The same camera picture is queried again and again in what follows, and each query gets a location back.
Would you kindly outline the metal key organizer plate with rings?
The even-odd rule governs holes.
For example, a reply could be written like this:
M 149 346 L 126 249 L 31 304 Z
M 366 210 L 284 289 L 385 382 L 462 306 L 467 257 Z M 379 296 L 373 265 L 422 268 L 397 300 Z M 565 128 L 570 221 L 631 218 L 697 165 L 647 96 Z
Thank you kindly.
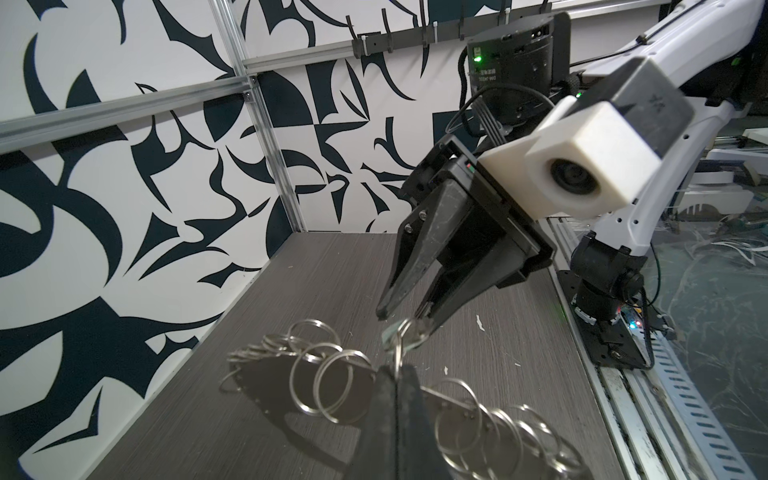
M 319 320 L 229 353 L 219 388 L 241 393 L 290 445 L 347 479 L 588 479 L 582 455 L 527 405 L 485 406 L 460 379 L 424 386 L 404 360 L 409 323 L 385 337 L 374 367 Z

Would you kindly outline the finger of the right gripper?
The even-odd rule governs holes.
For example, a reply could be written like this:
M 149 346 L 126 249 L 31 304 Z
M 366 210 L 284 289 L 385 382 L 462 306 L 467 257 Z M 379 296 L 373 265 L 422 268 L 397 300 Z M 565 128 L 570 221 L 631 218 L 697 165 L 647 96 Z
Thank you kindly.
M 433 190 L 397 231 L 392 269 L 376 307 L 388 319 L 446 250 L 472 210 L 467 191 L 455 180 Z
M 420 333 L 435 333 L 463 305 L 522 269 L 528 252 L 510 237 L 444 264 L 416 314 Z

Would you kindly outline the pale green key tag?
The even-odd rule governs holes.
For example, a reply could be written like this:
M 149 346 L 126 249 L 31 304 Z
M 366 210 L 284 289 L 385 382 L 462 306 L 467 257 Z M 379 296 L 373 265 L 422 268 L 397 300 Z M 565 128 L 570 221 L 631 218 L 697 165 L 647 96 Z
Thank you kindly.
M 419 319 L 402 319 L 388 326 L 381 334 L 381 341 L 386 352 L 395 350 L 396 341 L 399 340 L 405 352 L 419 348 L 431 333 L 428 325 Z

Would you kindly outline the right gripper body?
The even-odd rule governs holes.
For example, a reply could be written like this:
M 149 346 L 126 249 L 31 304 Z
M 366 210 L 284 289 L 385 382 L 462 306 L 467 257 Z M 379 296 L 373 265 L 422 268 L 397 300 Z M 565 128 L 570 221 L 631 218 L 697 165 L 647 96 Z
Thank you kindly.
M 508 236 L 528 252 L 517 275 L 495 287 L 522 283 L 552 264 L 555 246 L 527 214 L 478 166 L 478 158 L 455 136 L 441 138 L 403 183 L 400 193 L 413 210 L 439 185 L 457 181 L 469 194 L 472 210 L 446 250 L 435 261 L 442 267 Z

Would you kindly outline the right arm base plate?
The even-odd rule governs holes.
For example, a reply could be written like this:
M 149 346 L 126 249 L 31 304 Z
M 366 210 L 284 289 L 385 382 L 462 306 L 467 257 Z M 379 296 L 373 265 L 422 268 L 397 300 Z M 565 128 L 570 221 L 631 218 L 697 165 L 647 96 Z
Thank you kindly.
M 589 359 L 597 366 L 616 369 L 650 370 L 655 364 L 643 339 L 632 332 L 628 314 L 632 308 L 621 300 L 604 295 L 571 270 L 560 270 L 557 279 Z

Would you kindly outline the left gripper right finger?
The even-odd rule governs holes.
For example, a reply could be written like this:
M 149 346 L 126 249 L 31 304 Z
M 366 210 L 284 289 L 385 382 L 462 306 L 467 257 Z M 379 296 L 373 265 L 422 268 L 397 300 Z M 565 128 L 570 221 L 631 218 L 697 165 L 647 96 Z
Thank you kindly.
M 413 366 L 400 368 L 396 380 L 396 479 L 449 479 L 448 466 L 437 447 L 423 391 Z

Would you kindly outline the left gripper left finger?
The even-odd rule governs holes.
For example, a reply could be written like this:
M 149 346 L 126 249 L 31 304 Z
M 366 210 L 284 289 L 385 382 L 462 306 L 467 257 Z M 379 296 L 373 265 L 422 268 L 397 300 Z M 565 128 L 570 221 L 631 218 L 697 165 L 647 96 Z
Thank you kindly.
M 375 376 L 373 393 L 345 479 L 397 478 L 397 387 L 389 367 Z

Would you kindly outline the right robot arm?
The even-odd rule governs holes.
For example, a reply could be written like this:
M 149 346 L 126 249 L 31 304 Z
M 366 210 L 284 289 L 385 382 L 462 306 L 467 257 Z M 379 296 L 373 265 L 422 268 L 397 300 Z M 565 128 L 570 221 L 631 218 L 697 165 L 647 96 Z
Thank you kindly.
M 441 268 L 413 320 L 418 338 L 491 287 L 548 265 L 536 221 L 595 218 L 571 258 L 575 313 L 613 324 L 643 286 L 653 227 L 706 144 L 766 89 L 767 5 L 682 2 L 634 52 L 589 64 L 580 96 L 546 101 L 527 135 L 473 153 L 446 135 L 402 186 L 413 205 L 376 313 L 392 315 Z

